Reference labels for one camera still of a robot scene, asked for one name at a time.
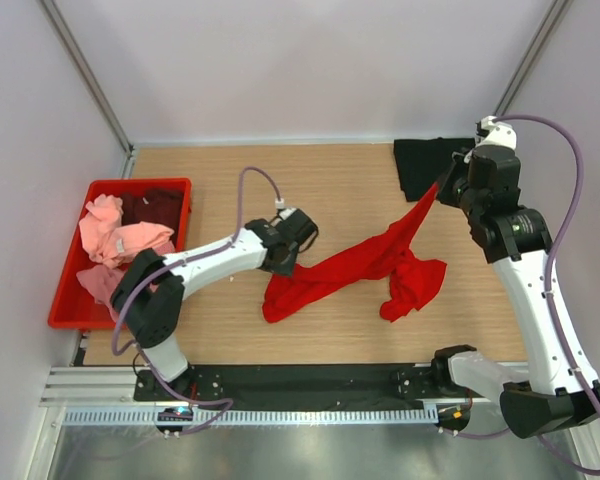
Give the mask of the red t shirt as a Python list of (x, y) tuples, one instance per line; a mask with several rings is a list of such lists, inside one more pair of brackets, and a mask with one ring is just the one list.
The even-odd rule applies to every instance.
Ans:
[(307, 305), (361, 280), (388, 280), (389, 299), (379, 316), (394, 322), (413, 310), (421, 310), (440, 292), (447, 264), (438, 259), (421, 260), (411, 242), (428, 215), (438, 187), (433, 185), (416, 205), (387, 230), (343, 250), (322, 262), (298, 265), (290, 277), (274, 275), (265, 290), (261, 307), (264, 320), (280, 322)]

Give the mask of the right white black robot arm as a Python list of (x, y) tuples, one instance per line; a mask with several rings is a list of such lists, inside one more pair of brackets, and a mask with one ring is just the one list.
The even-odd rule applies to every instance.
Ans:
[(570, 323), (557, 277), (546, 271), (553, 242), (544, 218), (518, 203), (520, 168), (508, 147), (455, 153), (437, 198), (463, 212), (473, 241), (505, 287), (528, 372), (457, 345), (435, 352), (430, 382), (444, 396), (464, 388), (497, 404), (510, 431), (525, 439), (598, 419), (600, 379)]

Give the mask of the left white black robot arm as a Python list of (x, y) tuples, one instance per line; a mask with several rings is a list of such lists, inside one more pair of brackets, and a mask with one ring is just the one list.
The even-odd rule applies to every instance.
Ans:
[(243, 271), (289, 277), (297, 257), (319, 235), (302, 210), (284, 208), (274, 218), (239, 226), (233, 235), (192, 250), (159, 255), (139, 253), (111, 295), (118, 314), (114, 334), (127, 327), (148, 364), (154, 385), (171, 400), (194, 399), (194, 367), (186, 359), (176, 327), (182, 304), (194, 293)]

